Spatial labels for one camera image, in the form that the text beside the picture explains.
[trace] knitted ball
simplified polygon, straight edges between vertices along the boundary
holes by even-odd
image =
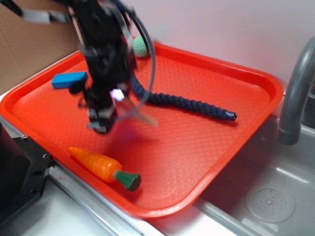
[[[140,58],[145,58],[149,55],[147,47],[146,47],[146,45],[143,41],[143,38],[141,36],[138,36],[134,39],[133,50],[134,50],[134,54]]]

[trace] stainless steel sink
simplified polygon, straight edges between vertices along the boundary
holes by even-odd
[[[315,132],[303,126],[297,144],[282,145],[277,122],[271,115],[201,197],[252,235],[313,236]]]

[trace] blue block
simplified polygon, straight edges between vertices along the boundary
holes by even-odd
[[[63,89],[71,87],[75,82],[87,80],[88,74],[86,71],[57,74],[51,81],[54,89]]]

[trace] screw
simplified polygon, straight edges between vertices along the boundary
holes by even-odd
[[[23,141],[27,141],[28,138],[29,138],[29,137],[28,137],[26,134],[23,134],[23,135],[21,136],[21,139],[22,139]]]

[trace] toy carrot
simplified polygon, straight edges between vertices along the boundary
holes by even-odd
[[[139,188],[140,174],[123,172],[122,165],[117,160],[77,147],[68,147],[68,151],[74,159],[101,180],[107,183],[118,180],[129,191]]]

